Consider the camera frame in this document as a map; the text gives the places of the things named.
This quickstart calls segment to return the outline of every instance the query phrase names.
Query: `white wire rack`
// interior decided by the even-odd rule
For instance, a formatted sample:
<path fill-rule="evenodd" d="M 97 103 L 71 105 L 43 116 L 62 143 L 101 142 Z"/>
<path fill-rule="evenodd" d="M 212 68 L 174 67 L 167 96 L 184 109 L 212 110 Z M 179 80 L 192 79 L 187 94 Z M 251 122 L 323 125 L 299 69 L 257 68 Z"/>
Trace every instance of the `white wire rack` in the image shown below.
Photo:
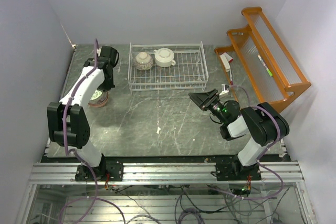
<path fill-rule="evenodd" d="M 176 65 L 162 68 L 155 63 L 154 50 L 169 48 Z M 153 57 L 154 66 L 141 71 L 133 65 L 134 57 L 146 52 Z M 202 89 L 209 74 L 202 42 L 199 44 L 130 45 L 128 82 L 131 92 L 140 90 Z"/>

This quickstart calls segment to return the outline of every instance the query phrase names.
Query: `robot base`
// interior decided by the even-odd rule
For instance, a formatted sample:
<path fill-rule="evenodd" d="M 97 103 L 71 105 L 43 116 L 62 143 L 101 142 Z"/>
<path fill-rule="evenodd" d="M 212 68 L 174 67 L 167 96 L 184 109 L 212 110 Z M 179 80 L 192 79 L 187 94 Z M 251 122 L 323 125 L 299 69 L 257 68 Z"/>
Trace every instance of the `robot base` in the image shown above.
<path fill-rule="evenodd" d="M 248 175 L 252 180 L 261 180 L 259 166 L 242 166 L 238 155 L 235 155 L 230 163 L 216 163 L 217 181 L 247 180 Z"/>
<path fill-rule="evenodd" d="M 117 160 L 106 160 L 102 155 L 101 162 L 98 167 L 93 167 L 97 180 L 106 180 L 107 174 L 110 175 L 109 181 L 122 181 L 123 165 Z M 77 167 L 75 181 L 77 182 L 91 182 L 94 181 L 90 169 L 85 165 Z"/>

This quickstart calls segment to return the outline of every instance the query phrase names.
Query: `marker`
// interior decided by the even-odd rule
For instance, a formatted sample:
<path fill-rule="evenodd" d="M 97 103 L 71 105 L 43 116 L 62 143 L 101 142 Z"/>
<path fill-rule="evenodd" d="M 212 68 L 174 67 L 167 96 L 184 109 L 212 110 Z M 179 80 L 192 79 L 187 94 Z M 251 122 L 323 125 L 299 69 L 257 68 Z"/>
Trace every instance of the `marker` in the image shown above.
<path fill-rule="evenodd" d="M 231 69 L 230 69 L 230 84 L 233 85 L 233 79 L 232 79 Z"/>
<path fill-rule="evenodd" d="M 258 55 L 258 58 L 259 58 L 261 64 L 266 68 L 266 71 L 268 72 L 269 76 L 272 77 L 273 74 L 272 74 L 272 72 L 268 69 L 268 67 L 267 67 L 266 63 L 264 62 L 264 60 L 262 59 L 262 57 L 261 57 L 260 55 Z"/>

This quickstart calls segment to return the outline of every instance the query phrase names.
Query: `orange wooden shelf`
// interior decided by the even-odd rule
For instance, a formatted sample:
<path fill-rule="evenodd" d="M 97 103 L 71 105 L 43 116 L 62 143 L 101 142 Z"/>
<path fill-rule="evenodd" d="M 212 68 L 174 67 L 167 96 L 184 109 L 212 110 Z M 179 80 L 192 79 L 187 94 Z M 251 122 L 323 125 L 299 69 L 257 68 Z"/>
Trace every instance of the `orange wooden shelf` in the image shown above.
<path fill-rule="evenodd" d="M 218 57 L 234 51 L 250 79 L 260 102 L 269 102 L 278 112 L 283 111 L 311 86 L 279 35 L 262 12 L 261 7 L 242 10 L 248 25 L 227 31 L 231 45 L 215 49 Z M 259 57 L 272 73 L 269 75 Z"/>

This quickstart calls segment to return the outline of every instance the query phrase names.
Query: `table surface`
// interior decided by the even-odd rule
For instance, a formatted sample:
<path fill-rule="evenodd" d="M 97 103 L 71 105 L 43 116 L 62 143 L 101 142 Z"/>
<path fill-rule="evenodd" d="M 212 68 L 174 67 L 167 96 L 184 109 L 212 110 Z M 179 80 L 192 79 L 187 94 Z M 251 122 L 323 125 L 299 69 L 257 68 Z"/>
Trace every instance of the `table surface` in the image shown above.
<path fill-rule="evenodd" d="M 112 45 L 120 59 L 114 68 L 115 88 L 109 91 L 109 101 L 102 108 L 88 107 L 90 140 L 105 156 L 177 156 L 177 155 L 234 155 L 241 151 L 250 135 L 233 141 L 222 139 L 219 124 L 209 119 L 209 112 L 194 104 L 189 92 L 198 90 L 134 91 L 128 85 L 129 45 Z M 221 90 L 228 84 L 221 63 L 214 53 L 216 46 L 204 46 L 209 80 L 205 91 Z M 93 45 L 77 45 L 67 75 L 64 93 L 79 78 L 83 63 L 93 57 Z M 234 83 L 247 89 L 252 105 L 258 99 L 239 59 L 232 55 Z M 246 95 L 236 90 L 240 106 L 247 106 Z M 222 99 L 234 100 L 231 92 Z M 268 154 L 282 154 L 280 144 Z M 65 157 L 64 148 L 51 143 L 48 157 Z"/>

